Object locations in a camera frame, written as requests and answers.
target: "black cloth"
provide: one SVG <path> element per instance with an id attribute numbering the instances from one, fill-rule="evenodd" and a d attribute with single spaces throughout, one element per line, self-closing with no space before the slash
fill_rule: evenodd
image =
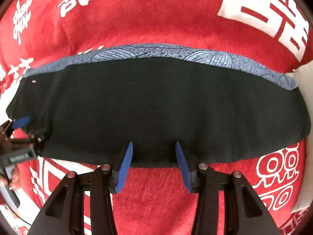
<path id="1" fill-rule="evenodd" d="M 259 157 L 310 132 L 298 88 L 248 73 L 173 58 L 71 65 L 21 80 L 7 108 L 44 128 L 42 155 L 105 164 L 126 141 L 134 167 L 176 166 L 175 142 L 201 162 Z"/>

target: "blue rubber pad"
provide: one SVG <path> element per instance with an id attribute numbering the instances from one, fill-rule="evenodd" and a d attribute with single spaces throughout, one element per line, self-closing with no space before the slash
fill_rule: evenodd
<path id="1" fill-rule="evenodd" d="M 120 193 L 120 191 L 123 189 L 123 187 L 126 183 L 126 178 L 127 178 L 127 174 L 128 174 L 131 160 L 133 158 L 133 153 L 134 153 L 133 143 L 130 142 L 128 147 L 127 147 L 127 150 L 125 152 L 125 156 L 123 158 L 120 169 L 118 171 L 118 181 L 117 181 L 117 185 L 115 187 L 117 193 Z"/>
<path id="2" fill-rule="evenodd" d="M 175 153 L 176 153 L 178 166 L 183 177 L 184 185 L 187 188 L 188 192 L 190 193 L 192 189 L 191 171 L 189 169 L 187 160 L 185 158 L 182 146 L 180 145 L 179 142 L 176 142 Z"/>
<path id="3" fill-rule="evenodd" d="M 16 130 L 16 129 L 22 128 L 23 126 L 28 125 L 30 122 L 31 122 L 30 117 L 18 119 L 13 122 L 12 129 Z"/>

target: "black cable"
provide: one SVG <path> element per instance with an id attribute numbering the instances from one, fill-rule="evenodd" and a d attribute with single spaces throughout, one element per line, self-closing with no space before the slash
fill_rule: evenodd
<path id="1" fill-rule="evenodd" d="M 32 226 L 30 223 L 28 223 L 28 222 L 26 222 L 24 219 L 22 219 L 17 213 L 15 213 L 15 212 L 10 208 L 10 206 L 7 205 L 7 207 L 11 210 L 11 212 L 12 212 L 13 214 L 16 215 L 17 218 L 21 219 L 24 223 L 28 224 L 29 226 Z"/>

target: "blue patterned fabric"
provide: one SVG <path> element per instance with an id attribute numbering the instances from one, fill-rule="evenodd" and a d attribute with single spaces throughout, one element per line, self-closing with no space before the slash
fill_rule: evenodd
<path id="1" fill-rule="evenodd" d="M 43 65 L 37 69 L 29 69 L 23 77 L 26 78 L 36 74 L 60 71 L 73 64 L 150 57 L 176 58 L 190 62 L 240 70 L 267 79 L 287 90 L 293 90 L 297 87 L 296 82 L 284 73 L 270 70 L 258 62 L 240 55 L 231 54 L 225 51 L 188 48 L 179 45 L 158 43 L 116 46 L 91 51 L 81 55 L 65 57 Z"/>

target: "red cloth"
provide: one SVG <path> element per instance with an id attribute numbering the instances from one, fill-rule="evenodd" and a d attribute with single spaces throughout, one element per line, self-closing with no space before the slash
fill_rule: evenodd
<path id="1" fill-rule="evenodd" d="M 0 21 L 2 93 L 28 67 L 132 43 L 223 50 L 279 72 L 291 72 L 313 58 L 312 31 L 292 0 L 66 0 L 65 6 L 62 1 L 15 0 L 7 10 Z M 266 157 L 212 167 L 227 173 L 240 170 L 281 226 L 292 218 L 304 163 L 302 141 Z M 37 206 L 42 206 L 66 172 L 88 170 L 83 165 L 61 164 L 40 158 L 20 165 L 22 188 Z M 130 169 L 126 187 L 113 196 L 116 226 L 124 235 L 189 234 L 196 203 L 197 196 L 187 193 L 174 168 Z M 85 216 L 85 232 L 90 234 L 88 207 Z"/>

